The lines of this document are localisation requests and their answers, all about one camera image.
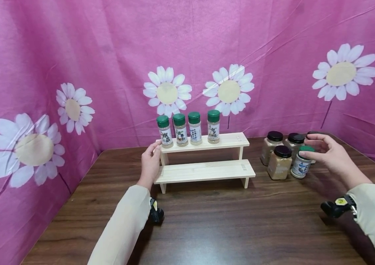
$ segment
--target pink curtain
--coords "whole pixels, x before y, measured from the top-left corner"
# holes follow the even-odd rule
[[[209,109],[222,133],[328,131],[375,160],[375,0],[0,0],[0,264],[101,151]]]

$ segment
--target wooden table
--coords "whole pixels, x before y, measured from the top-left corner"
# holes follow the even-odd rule
[[[348,153],[375,183],[375,162],[349,145]],[[272,181],[260,162],[263,139],[244,150],[257,176],[168,184],[152,196],[165,211],[162,226],[146,225],[129,264],[375,264],[375,251],[351,214],[334,221],[320,203],[346,190],[321,165],[307,176]],[[140,175],[145,148],[104,151],[40,237],[23,264],[86,264],[115,206]],[[222,150],[169,155],[170,163],[231,159]]]

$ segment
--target wooden spice rack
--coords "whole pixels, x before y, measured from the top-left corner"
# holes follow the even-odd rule
[[[249,146],[249,141],[245,134],[232,133],[220,134],[220,142],[210,144],[207,135],[202,136],[202,144],[184,147],[176,145],[176,139],[173,138],[174,146],[171,148],[163,148],[161,151],[161,167],[159,178],[155,184],[159,184],[161,191],[165,194],[165,189],[169,183],[207,181],[219,179],[241,179],[243,187],[248,188],[249,178],[255,177],[255,172],[251,167],[248,159],[242,159],[243,147]],[[188,151],[201,151],[211,149],[233,148],[235,160],[218,161],[218,162],[202,162],[183,165],[169,165],[168,154]]]

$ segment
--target green cap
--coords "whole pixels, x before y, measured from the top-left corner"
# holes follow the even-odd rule
[[[315,152],[314,148],[312,148],[311,146],[308,146],[308,145],[302,145],[299,147],[299,151],[308,151],[308,152]]]
[[[208,121],[216,123],[220,120],[220,112],[216,109],[208,111]]]
[[[173,116],[174,125],[182,126],[186,124],[185,116],[181,113],[175,114]]]
[[[201,122],[201,114],[199,114],[199,112],[190,112],[187,117],[191,124],[197,124]]]
[[[170,126],[170,122],[168,121],[168,117],[166,115],[158,116],[157,123],[159,128],[166,128],[167,126]]]

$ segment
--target plastic spice jar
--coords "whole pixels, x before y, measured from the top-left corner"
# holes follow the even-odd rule
[[[190,112],[187,118],[189,119],[190,144],[202,144],[201,114],[199,112]]]
[[[295,157],[296,154],[299,152],[299,147],[304,145],[305,137],[302,134],[298,133],[291,133],[283,141],[283,144],[289,147],[292,150],[292,157]]]
[[[271,153],[267,172],[273,180],[283,180],[288,177],[290,165],[292,164],[292,151],[284,145],[278,145]]]
[[[170,122],[166,115],[157,117],[157,124],[161,135],[161,146],[163,148],[170,148],[174,145],[173,136],[171,136]]]
[[[176,144],[178,146],[188,145],[188,132],[186,130],[186,118],[183,114],[178,113],[173,116],[174,130],[176,131]]]
[[[274,151],[277,145],[283,145],[283,134],[279,131],[270,131],[264,139],[261,151],[261,162],[263,165],[268,165],[269,156]]]
[[[312,148],[311,146],[304,145],[299,148],[299,151],[313,152],[314,148]],[[293,167],[290,170],[290,174],[297,179],[303,179],[305,178],[305,175],[307,174],[310,168],[310,165],[311,165],[311,160],[300,156],[298,153],[296,155],[296,159],[293,162]]]
[[[220,112],[216,109],[208,111],[208,142],[220,142]]]

